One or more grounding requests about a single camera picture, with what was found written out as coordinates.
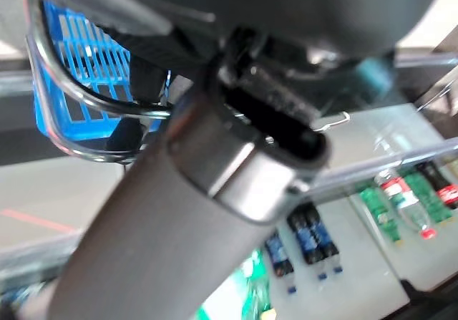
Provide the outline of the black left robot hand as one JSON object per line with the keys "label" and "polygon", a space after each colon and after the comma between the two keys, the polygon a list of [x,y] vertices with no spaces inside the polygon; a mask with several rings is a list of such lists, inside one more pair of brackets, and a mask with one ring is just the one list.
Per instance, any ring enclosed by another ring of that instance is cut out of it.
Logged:
{"label": "black left robot hand", "polygon": [[111,100],[59,61],[43,3],[27,0],[31,54],[76,100],[165,117],[59,279],[48,319],[188,319],[298,204],[331,154],[311,123],[373,102],[371,62],[434,0],[52,0],[132,52],[189,77],[172,108]]}

